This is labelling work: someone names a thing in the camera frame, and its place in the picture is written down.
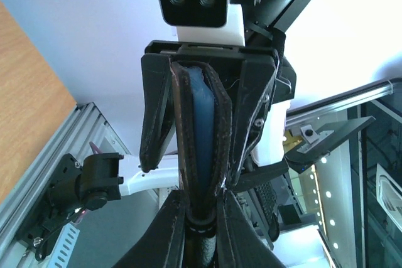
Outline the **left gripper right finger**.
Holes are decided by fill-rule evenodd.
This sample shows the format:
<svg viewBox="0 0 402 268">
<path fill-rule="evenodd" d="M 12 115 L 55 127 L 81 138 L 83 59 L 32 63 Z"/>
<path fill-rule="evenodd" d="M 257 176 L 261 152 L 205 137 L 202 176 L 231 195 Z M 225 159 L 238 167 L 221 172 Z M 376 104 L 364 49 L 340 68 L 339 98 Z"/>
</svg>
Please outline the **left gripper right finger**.
<svg viewBox="0 0 402 268">
<path fill-rule="evenodd" d="M 216 248 L 219 267 L 285 266 L 259 239 L 231 191 L 217 199 Z"/>
</svg>

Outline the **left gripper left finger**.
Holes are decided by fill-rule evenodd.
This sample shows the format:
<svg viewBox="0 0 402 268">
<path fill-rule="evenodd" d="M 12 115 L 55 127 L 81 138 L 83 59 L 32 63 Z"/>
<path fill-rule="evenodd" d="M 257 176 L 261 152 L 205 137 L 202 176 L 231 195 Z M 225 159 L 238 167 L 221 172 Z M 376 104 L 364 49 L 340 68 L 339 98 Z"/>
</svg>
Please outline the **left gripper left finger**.
<svg viewBox="0 0 402 268">
<path fill-rule="evenodd" d="M 151 225 L 114 267 L 181 267 L 185 240 L 183 192 L 173 190 Z"/>
</svg>

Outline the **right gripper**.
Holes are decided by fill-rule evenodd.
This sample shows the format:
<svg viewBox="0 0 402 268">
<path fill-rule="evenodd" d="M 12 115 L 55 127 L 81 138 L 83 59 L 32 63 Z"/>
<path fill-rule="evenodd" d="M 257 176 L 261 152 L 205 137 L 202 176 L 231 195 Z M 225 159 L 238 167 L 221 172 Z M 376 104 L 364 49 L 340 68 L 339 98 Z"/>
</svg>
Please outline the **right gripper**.
<svg viewBox="0 0 402 268">
<path fill-rule="evenodd" d="M 177 138 L 170 65 L 179 61 L 209 64 L 231 99 L 232 132 L 225 179 L 236 185 L 245 159 L 261 139 L 269 110 L 294 98 L 296 73 L 278 46 L 151 42 L 141 58 L 144 117 L 139 159 L 145 173 L 158 167 L 172 137 Z"/>
</svg>

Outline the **black leather card holder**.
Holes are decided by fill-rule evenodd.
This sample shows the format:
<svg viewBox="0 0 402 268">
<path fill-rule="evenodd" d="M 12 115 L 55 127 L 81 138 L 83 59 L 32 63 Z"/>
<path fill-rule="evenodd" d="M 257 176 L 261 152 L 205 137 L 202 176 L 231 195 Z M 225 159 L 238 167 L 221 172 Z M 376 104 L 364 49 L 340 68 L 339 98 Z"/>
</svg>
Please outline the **black leather card holder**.
<svg viewBox="0 0 402 268">
<path fill-rule="evenodd" d="M 214 210 L 229 167 L 232 102 L 204 62 L 170 65 L 181 186 L 196 219 Z"/>
</svg>

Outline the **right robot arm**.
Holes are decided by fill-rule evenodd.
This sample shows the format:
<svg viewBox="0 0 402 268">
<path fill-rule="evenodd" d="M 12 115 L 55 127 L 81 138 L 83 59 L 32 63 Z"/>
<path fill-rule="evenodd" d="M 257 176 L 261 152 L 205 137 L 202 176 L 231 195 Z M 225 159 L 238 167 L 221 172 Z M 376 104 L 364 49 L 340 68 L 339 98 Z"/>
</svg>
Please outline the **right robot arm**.
<svg viewBox="0 0 402 268">
<path fill-rule="evenodd" d="M 268 112 L 294 96 L 285 33 L 310 0 L 159 0 L 178 41 L 154 41 L 141 58 L 145 112 L 139 160 L 157 169 L 173 136 L 185 186 L 240 178 L 268 136 Z"/>
</svg>

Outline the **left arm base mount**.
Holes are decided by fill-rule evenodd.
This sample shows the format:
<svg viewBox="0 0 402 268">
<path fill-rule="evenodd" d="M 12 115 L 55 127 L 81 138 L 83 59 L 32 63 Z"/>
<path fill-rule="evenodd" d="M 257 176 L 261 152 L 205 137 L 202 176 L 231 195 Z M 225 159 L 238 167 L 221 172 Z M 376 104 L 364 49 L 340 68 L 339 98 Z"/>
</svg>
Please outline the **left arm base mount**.
<svg viewBox="0 0 402 268">
<path fill-rule="evenodd" d="M 92 154 L 80 164 L 70 153 L 63 155 L 24 218 L 16 239 L 34 249 L 36 260 L 44 261 L 64 226 L 88 210 L 121 199 L 119 161 L 123 158 L 119 153 Z"/>
</svg>

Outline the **aluminium front rail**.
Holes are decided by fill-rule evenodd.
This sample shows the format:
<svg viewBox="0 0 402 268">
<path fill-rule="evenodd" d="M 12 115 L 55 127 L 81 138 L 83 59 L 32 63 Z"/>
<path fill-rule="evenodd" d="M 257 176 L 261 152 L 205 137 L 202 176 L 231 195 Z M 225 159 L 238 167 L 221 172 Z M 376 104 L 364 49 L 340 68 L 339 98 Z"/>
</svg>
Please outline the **aluminium front rail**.
<svg viewBox="0 0 402 268">
<path fill-rule="evenodd" d="M 34 249 L 17 240 L 16 233 L 62 156 L 70 153 L 83 164 L 92 155 L 91 143 L 104 153 L 129 152 L 94 104 L 72 111 L 1 203 L 1 267 L 46 266 L 50 255 L 36 261 Z"/>
</svg>

